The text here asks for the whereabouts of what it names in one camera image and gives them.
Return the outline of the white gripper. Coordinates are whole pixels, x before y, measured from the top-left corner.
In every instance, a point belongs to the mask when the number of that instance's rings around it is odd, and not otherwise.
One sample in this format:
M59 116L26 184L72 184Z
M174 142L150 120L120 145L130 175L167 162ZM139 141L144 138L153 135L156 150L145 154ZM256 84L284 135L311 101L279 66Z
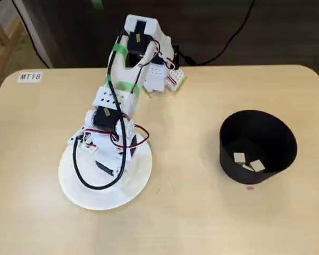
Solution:
M127 149L124 172L121 179L130 174L133 154L138 143L138 136L132 132L127 136ZM106 132L94 133L94 169L99 180L113 181L121 172L123 157L122 135L108 134Z

